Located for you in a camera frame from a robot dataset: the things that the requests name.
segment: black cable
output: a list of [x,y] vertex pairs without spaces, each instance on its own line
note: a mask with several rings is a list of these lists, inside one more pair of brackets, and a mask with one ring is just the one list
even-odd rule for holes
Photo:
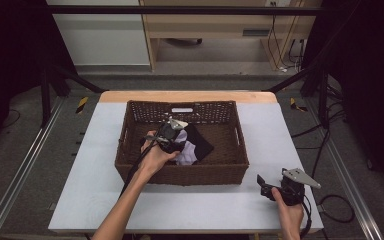
[[336,195],[336,194],[329,194],[329,195],[326,195],[325,197],[322,198],[322,200],[320,200],[319,204],[318,205],[322,205],[324,203],[324,201],[328,198],[332,198],[332,197],[335,197],[335,198],[339,198],[339,199],[342,199],[348,206],[349,208],[351,209],[351,217],[348,218],[348,219],[339,219],[339,218],[336,218],[336,217],[333,217],[332,215],[328,214],[328,212],[326,212],[326,210],[323,208],[323,214],[332,219],[333,221],[336,221],[336,222],[340,222],[340,223],[350,223],[354,220],[355,218],[355,211],[354,211],[354,208],[352,207],[351,203],[344,197],[342,196],[339,196],[339,195]]
[[2,128],[7,128],[7,127],[9,127],[9,126],[14,125],[14,123],[16,123],[16,122],[20,119],[20,117],[21,117],[21,113],[20,113],[19,111],[15,110],[15,109],[10,109],[9,111],[10,111],[10,112],[16,112],[16,113],[18,114],[18,115],[17,115],[17,118],[16,118],[14,121],[12,121],[11,123],[9,123],[9,124],[7,124],[7,125],[5,125],[5,126],[2,126]]
[[291,51],[292,51],[292,48],[293,48],[293,46],[295,45],[295,39],[292,39],[292,43],[291,43],[291,47],[289,48],[289,52],[288,52],[288,56],[289,56],[289,61],[291,61],[291,62],[294,62],[294,60],[292,60],[291,59]]
[[304,195],[305,199],[307,200],[308,202],[308,206],[310,206],[310,214],[313,212],[313,209],[311,208],[311,203],[310,203],[310,200],[308,200],[308,197],[306,195]]
[[312,224],[311,211],[308,210],[308,207],[304,202],[302,202],[302,206],[304,207],[304,210],[307,213],[307,224],[305,224],[305,228],[303,230],[301,230],[301,233],[299,234],[301,239],[304,238],[304,236],[307,235],[307,233],[310,231],[311,224]]
[[314,149],[319,149],[320,147],[296,147],[295,149],[298,150],[314,150]]
[[85,235],[87,240],[91,240],[90,237],[89,237],[89,234],[85,233],[84,235]]
[[299,52],[299,70],[301,71],[301,65],[302,65],[302,62],[304,61],[304,39],[301,39],[301,50]]
[[[158,128],[158,131],[154,134],[154,136],[158,136],[160,129],[161,129],[161,127]],[[143,152],[140,154],[140,156],[135,161],[133,166],[130,168],[129,173],[127,174],[126,181],[124,181],[124,186],[123,186],[123,189],[121,190],[119,198],[121,197],[121,195],[123,195],[124,191],[126,191],[127,186],[129,185],[130,181],[132,180],[135,172],[138,170],[139,164],[142,162],[143,158],[146,156],[146,154],[148,154],[148,152],[151,150],[151,148],[158,145],[158,144],[154,144],[154,143],[155,143],[155,139],[153,139],[151,141],[151,144],[149,144],[149,146],[146,147],[145,150],[143,150]]]
[[[335,102],[335,103],[331,104],[331,105],[327,108],[328,111],[330,111],[330,109],[331,109],[333,106],[337,105],[337,104],[342,104],[342,102]],[[343,113],[345,113],[345,111],[344,111],[344,110],[340,110],[340,111],[336,112],[335,114],[333,114],[331,117],[329,117],[329,123],[332,123],[332,122],[334,122],[336,119],[338,119],[339,117],[342,117],[342,116],[343,116]],[[305,131],[303,131],[303,132],[301,132],[301,133],[297,133],[297,134],[291,135],[291,138],[296,138],[296,137],[303,136],[303,135],[305,135],[305,134],[307,134],[307,133],[310,133],[310,132],[313,132],[313,131],[317,130],[317,129],[318,129],[319,127],[321,127],[321,126],[322,126],[322,124],[320,123],[320,124],[318,124],[318,125],[316,125],[316,126],[314,126],[314,127],[311,127],[310,129],[307,129],[307,130],[305,130]]]
[[335,95],[338,99],[340,99],[342,101],[343,96],[342,96],[342,92],[341,91],[339,91],[338,89],[336,89],[335,87],[333,87],[330,84],[327,84],[327,87],[328,87],[328,90],[330,92],[332,92],[333,95]]
[[278,51],[279,51],[279,59],[280,59],[280,62],[281,62],[283,65],[285,65],[285,68],[291,68],[291,67],[294,67],[294,66],[289,66],[289,65],[285,64],[285,63],[283,62],[282,58],[281,58],[282,52],[280,51],[279,42],[277,41],[276,32],[275,32],[275,30],[274,30],[275,21],[276,21],[276,15],[273,15],[272,27],[271,27],[271,29],[270,29],[271,31],[270,31],[270,34],[269,34],[269,38],[268,38],[268,40],[267,40],[267,47],[268,47],[268,49],[269,49],[270,55],[271,55],[272,58],[273,58],[273,62],[274,62],[274,64],[275,64],[276,68],[277,68],[277,69],[281,69],[281,68],[277,65],[277,63],[276,63],[276,61],[275,61],[275,59],[274,59],[274,55],[273,55],[273,53],[272,53],[272,51],[271,51],[271,49],[270,49],[270,37],[271,37],[271,35],[272,35],[272,33],[273,33],[274,40],[275,40],[275,42],[276,42],[276,46],[277,46],[277,49],[278,49]]
[[326,144],[327,140],[329,139],[329,136],[330,136],[330,129],[327,129],[325,136],[323,137],[322,144],[320,145],[320,149],[317,152],[317,157],[316,157],[316,161],[315,161],[314,166],[313,166],[313,171],[311,172],[311,178],[313,178],[313,179],[314,179],[314,175],[316,173],[317,165],[319,164],[319,161],[320,161],[320,156],[322,154],[323,146]]
[[329,238],[327,237],[327,234],[326,234],[326,231],[324,230],[324,228],[322,228],[322,233],[323,233],[323,236],[325,237],[325,239],[329,240]]

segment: human arm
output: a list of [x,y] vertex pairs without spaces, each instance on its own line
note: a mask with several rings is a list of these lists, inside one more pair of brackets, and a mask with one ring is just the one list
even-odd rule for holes
[[304,217],[301,204],[287,206],[277,188],[271,189],[279,208],[279,221],[282,226],[283,238],[286,240],[300,239],[300,226]]
[[[150,141],[146,141],[141,151],[144,151],[150,143]],[[149,179],[164,166],[164,163],[173,159],[177,154],[178,152],[168,154],[162,151],[158,145],[151,148],[140,163],[126,190],[93,235],[93,240],[122,239],[142,189]]]

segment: electrical cord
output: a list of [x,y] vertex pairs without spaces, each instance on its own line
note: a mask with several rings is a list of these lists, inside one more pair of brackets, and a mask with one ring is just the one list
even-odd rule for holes
[[310,200],[308,199],[307,196],[304,195],[304,197],[305,197],[305,199],[307,200],[308,206],[310,206],[310,214],[311,214],[311,213],[313,212],[313,209],[311,208]]
[[320,200],[320,202],[319,202],[318,205],[319,205],[319,206],[323,206],[323,203],[326,201],[326,199],[329,199],[329,198],[339,198],[339,199],[343,200],[343,201],[349,206],[349,208],[351,209],[351,216],[350,216],[348,219],[339,219],[339,218],[336,218],[336,217],[332,216],[331,214],[329,214],[329,213],[326,211],[326,209],[324,209],[324,208],[322,207],[322,208],[323,208],[322,213],[323,213],[326,217],[332,219],[333,221],[340,222],[340,223],[350,223],[350,222],[352,222],[352,221],[354,220],[354,218],[355,218],[355,211],[354,211],[354,208],[352,207],[351,203],[350,203],[346,198],[344,198],[344,197],[342,197],[342,196],[339,196],[339,195],[336,195],[336,194],[329,194],[329,195],[326,195],[325,197],[323,197],[323,198]]
[[289,185],[287,185],[288,189],[290,191],[293,192],[293,196],[295,197],[295,200],[297,200],[297,202],[301,203],[301,205],[303,206],[304,210],[305,210],[305,213],[307,214],[307,223],[305,224],[305,227],[304,229],[301,230],[300,232],[300,238],[303,239],[305,235],[308,234],[308,232],[310,231],[310,228],[311,228],[311,224],[313,223],[313,221],[311,220],[311,212],[312,212],[312,208],[311,208],[311,203],[310,201],[308,200],[307,196],[304,195],[305,199],[307,200],[309,206],[310,206],[310,209],[308,209],[307,205],[305,204],[304,200],[301,200],[298,196],[299,194]]
[[[354,12],[356,11],[356,9],[357,9],[357,7],[360,5],[360,3],[361,3],[361,0],[355,0],[355,1],[353,1],[353,3],[355,3],[355,5],[353,6],[353,9],[350,11],[350,14],[347,16],[347,18],[345,19],[345,21],[341,24],[341,26],[340,26],[340,28],[339,29],[342,29],[342,28],[344,28],[344,26],[345,26],[345,24],[348,22],[348,20],[351,18],[351,16],[354,14]],[[333,43],[333,40],[334,39],[336,39],[336,37],[337,37],[337,35],[339,35],[339,32],[340,31],[337,31],[331,38],[330,38],[330,40],[328,40],[326,43],[325,43],[325,46],[330,46],[332,43]],[[327,54],[328,54],[328,51],[322,51],[315,59],[313,59],[313,62],[315,62],[316,64],[320,64],[320,61],[318,61],[319,59],[324,59],[325,58],[325,56],[327,56]],[[311,131],[314,131],[315,129],[317,129],[318,127],[319,127],[319,125],[318,126],[316,126],[316,127],[313,127],[312,129],[313,130],[311,130]],[[324,144],[326,143],[326,141],[327,141],[327,138],[328,138],[328,136],[330,135],[330,131],[329,131],[329,129],[327,130],[327,132],[325,133],[325,136],[324,136],[324,138],[323,138],[323,142],[322,142],[322,145],[321,145],[321,148],[319,149],[319,153],[321,152],[321,150],[322,150],[322,147],[324,146]],[[314,176],[314,171],[315,171],[315,169],[316,169],[316,166],[317,166],[317,163],[318,163],[318,161],[319,161],[319,158],[320,158],[320,156],[319,156],[319,154],[318,154],[318,156],[317,156],[317,159],[316,159],[316,164],[315,164],[315,166],[313,167],[313,174],[312,174],[312,176]],[[350,205],[350,208],[351,208],[351,211],[352,211],[352,218],[354,218],[354,215],[355,215],[355,212],[354,212],[354,209],[351,207],[351,205]],[[323,235],[325,236],[325,238],[326,239],[328,239],[328,237],[327,237],[327,234],[326,234],[326,232],[324,231],[324,229],[322,229],[322,232],[323,232]]]
[[300,150],[314,150],[314,149],[319,149],[320,147],[296,147],[295,149],[300,149]]
[[301,64],[302,64],[302,61],[304,58],[304,40],[301,39],[300,42],[301,42],[301,49],[300,49],[300,54],[298,56],[292,56],[292,54],[291,54],[292,48],[295,45],[295,39],[292,40],[292,44],[291,44],[291,47],[289,48],[289,52],[288,52],[289,61],[294,63],[294,67],[295,67],[296,72],[301,71]]
[[5,126],[2,126],[2,128],[7,128],[7,127],[10,127],[10,126],[14,125],[14,123],[16,123],[20,119],[20,117],[21,117],[21,113],[19,111],[15,110],[15,109],[10,109],[9,111],[10,112],[16,112],[17,113],[17,118],[14,121],[12,121],[11,123],[9,123],[9,124],[7,124]]
[[323,236],[325,237],[325,239],[329,240],[329,238],[327,237],[327,234],[326,234],[326,231],[324,230],[324,228],[322,228],[322,233],[323,233]]
[[342,96],[342,93],[334,88],[332,85],[328,84],[327,85],[327,90],[338,100],[342,101],[344,99],[344,97]]
[[[158,134],[160,132],[160,129],[161,129],[161,127],[158,128],[158,131],[154,134],[154,136],[158,136]],[[139,164],[142,162],[143,158],[146,156],[146,154],[149,153],[151,148],[153,148],[154,146],[158,145],[158,144],[154,144],[154,143],[155,143],[155,139],[151,141],[151,144],[149,144],[149,146],[146,147],[145,150],[143,150],[143,152],[140,154],[140,156],[135,161],[133,166],[130,168],[129,173],[127,174],[126,181],[124,182],[123,189],[121,190],[119,198],[121,197],[121,195],[123,195],[124,191],[126,191],[127,186],[129,185],[130,181],[132,180],[133,175],[135,174],[135,172],[138,170]]]
[[[342,102],[335,102],[333,104],[331,104],[327,109],[328,111],[331,110],[331,108],[335,105],[338,105],[338,104],[342,104]],[[337,119],[339,119],[340,117],[344,116],[345,115],[345,112],[344,110],[340,110],[338,112],[336,112],[335,114],[333,114],[331,117],[329,117],[329,123],[333,123],[334,121],[336,121]],[[301,133],[297,133],[297,134],[294,134],[294,135],[291,135],[291,138],[296,138],[296,137],[300,137],[300,136],[303,136],[307,133],[310,133],[310,132],[313,132],[315,130],[317,130],[319,127],[323,126],[322,124],[318,124],[314,127],[311,127],[310,129],[307,129]]]
[[283,65],[285,65],[286,69],[287,69],[287,68],[294,67],[294,66],[289,66],[289,65],[285,64],[285,63],[283,62],[282,58],[280,57],[280,55],[281,55],[282,52],[280,51],[279,42],[277,41],[276,32],[275,32],[275,30],[274,30],[274,24],[275,24],[275,21],[276,21],[276,15],[273,15],[272,27],[271,27],[271,29],[270,29],[271,31],[270,31],[270,33],[269,33],[269,37],[268,37],[268,39],[267,39],[267,47],[268,47],[268,50],[269,50],[269,52],[270,52],[270,55],[271,55],[272,58],[273,58],[274,65],[276,66],[277,69],[282,69],[281,67],[279,67],[279,66],[277,65],[277,62],[274,60],[274,55],[273,55],[273,52],[271,51],[271,48],[270,48],[270,38],[271,38],[271,35],[272,35],[272,34],[273,34],[273,36],[274,36],[274,40],[275,40],[275,42],[276,42],[276,46],[277,46],[277,49],[278,49],[278,51],[279,51],[279,59],[280,59],[280,62],[281,62]]
[[320,156],[322,154],[323,146],[327,143],[329,136],[330,136],[330,129],[328,129],[326,131],[325,136],[324,136],[323,141],[322,141],[322,144],[320,145],[320,149],[317,152],[316,161],[314,162],[313,171],[311,172],[311,178],[313,178],[313,179],[314,179],[314,175],[316,174],[317,165],[319,164],[319,161],[320,161]]

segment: basket handle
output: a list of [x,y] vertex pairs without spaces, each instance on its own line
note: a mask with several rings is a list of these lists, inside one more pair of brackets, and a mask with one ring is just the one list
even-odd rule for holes
[[170,104],[171,113],[193,113],[195,111],[194,103],[175,103]]

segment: white table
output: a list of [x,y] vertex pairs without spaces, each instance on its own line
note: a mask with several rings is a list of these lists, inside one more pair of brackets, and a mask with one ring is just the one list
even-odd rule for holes
[[[94,232],[117,201],[123,181],[114,160],[126,99],[236,100],[250,162],[241,185],[148,184],[133,210],[127,233],[279,232],[277,205],[260,195],[257,174],[267,183],[279,186],[282,168],[303,167],[274,95],[250,92],[104,93],[55,209],[50,230]],[[312,204],[314,232],[322,229],[323,224],[308,186],[306,194]]]

